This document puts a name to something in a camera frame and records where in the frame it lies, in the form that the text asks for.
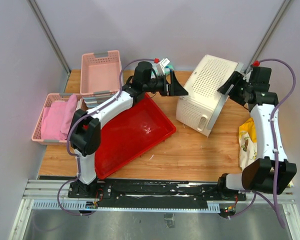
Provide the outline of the pink basket with cloths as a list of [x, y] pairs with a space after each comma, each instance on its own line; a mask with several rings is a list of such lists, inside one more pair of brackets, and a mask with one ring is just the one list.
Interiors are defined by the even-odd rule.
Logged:
[[65, 145], [72, 117], [78, 109], [87, 109], [80, 94], [48, 94], [31, 140], [42, 145]]

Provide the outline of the pink perforated basket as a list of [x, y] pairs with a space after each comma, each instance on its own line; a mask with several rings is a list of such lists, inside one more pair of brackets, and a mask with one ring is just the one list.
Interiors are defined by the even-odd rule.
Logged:
[[120, 52], [85, 53], [81, 57], [80, 94], [84, 97], [116, 93], [122, 70]]

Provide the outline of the yellow patterned cloth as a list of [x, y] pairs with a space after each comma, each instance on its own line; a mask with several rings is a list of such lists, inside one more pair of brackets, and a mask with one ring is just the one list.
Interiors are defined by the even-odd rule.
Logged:
[[239, 166], [243, 171], [257, 157], [257, 133], [255, 123], [250, 117], [238, 128]]

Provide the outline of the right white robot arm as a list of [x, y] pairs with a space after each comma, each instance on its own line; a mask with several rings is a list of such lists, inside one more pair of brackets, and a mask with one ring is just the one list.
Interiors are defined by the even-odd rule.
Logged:
[[254, 66], [243, 75], [234, 71], [217, 90], [241, 106], [248, 105], [256, 129], [256, 159], [242, 173], [224, 173], [218, 179], [217, 196], [230, 199], [235, 191], [257, 191], [280, 195], [297, 173], [297, 166], [288, 161], [284, 151], [279, 119], [279, 100], [270, 92], [272, 70]]

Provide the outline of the green white wipes packet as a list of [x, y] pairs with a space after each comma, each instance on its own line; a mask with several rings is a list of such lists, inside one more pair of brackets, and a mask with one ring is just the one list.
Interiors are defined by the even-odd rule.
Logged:
[[[157, 76], [163, 75], [163, 73], [160, 72], [160, 71], [157, 69], [157, 65], [156, 65], [156, 64], [153, 63], [153, 64], [152, 64], [152, 68], [154, 69], [155, 74], [156, 74]], [[170, 74], [170, 71], [174, 71], [174, 67], [173, 67], [171, 64], [168, 64], [168, 65], [164, 68], [164, 74], [168, 76], [168, 75]]]

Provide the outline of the blue perforated basket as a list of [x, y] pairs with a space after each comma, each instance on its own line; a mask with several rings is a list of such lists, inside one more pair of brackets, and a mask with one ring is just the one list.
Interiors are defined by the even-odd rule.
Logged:
[[112, 98], [115, 94], [104, 94], [104, 95], [93, 95], [93, 96], [84, 96], [84, 102], [86, 104], [99, 104], [107, 101]]

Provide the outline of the white perforated basket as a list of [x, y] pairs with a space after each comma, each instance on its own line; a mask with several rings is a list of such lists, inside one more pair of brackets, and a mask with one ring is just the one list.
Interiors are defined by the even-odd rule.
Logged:
[[94, 101], [84, 100], [84, 102], [85, 102], [88, 109], [95, 108], [95, 107], [103, 104], [106, 101], [107, 101], [107, 99], [99, 99], [99, 100], [94, 100]]

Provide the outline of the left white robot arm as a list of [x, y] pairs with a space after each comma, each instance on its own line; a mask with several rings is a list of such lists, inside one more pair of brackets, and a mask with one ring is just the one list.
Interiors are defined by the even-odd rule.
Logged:
[[125, 84], [104, 103], [84, 111], [75, 111], [67, 135], [66, 148], [68, 154], [76, 158], [76, 181], [81, 182], [79, 191], [86, 198], [97, 193], [95, 171], [95, 153], [101, 144], [102, 128], [122, 112], [131, 109], [145, 98], [146, 93], [159, 93], [162, 97], [187, 96], [188, 91], [178, 82], [173, 69], [167, 80], [166, 63], [162, 60], [136, 59], [137, 66]]

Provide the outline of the pink folded cloth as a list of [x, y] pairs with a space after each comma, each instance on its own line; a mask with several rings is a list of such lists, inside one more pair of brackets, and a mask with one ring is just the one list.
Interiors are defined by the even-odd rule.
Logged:
[[54, 101], [50, 107], [44, 107], [41, 122], [43, 140], [67, 140], [78, 99], [72, 94], [67, 101]]

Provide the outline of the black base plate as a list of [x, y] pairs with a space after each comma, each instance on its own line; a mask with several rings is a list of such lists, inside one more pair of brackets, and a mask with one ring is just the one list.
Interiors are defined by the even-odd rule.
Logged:
[[110, 178], [90, 184], [72, 182], [67, 196], [89, 199], [89, 205], [97, 208], [186, 211], [207, 209], [209, 201], [238, 203], [247, 199], [235, 190], [222, 191], [216, 183]]

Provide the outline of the red plastic tray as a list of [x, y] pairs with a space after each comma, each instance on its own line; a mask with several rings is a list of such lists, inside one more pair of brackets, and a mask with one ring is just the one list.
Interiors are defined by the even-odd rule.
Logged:
[[101, 130], [94, 165], [98, 179], [105, 179], [176, 132], [175, 125], [146, 94]]

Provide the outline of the large cream perforated container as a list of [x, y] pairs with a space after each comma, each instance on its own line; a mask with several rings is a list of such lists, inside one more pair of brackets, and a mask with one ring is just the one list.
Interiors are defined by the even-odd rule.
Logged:
[[243, 66], [241, 62], [205, 55], [183, 86], [188, 95], [179, 97], [176, 119], [208, 137], [228, 99], [218, 89]]

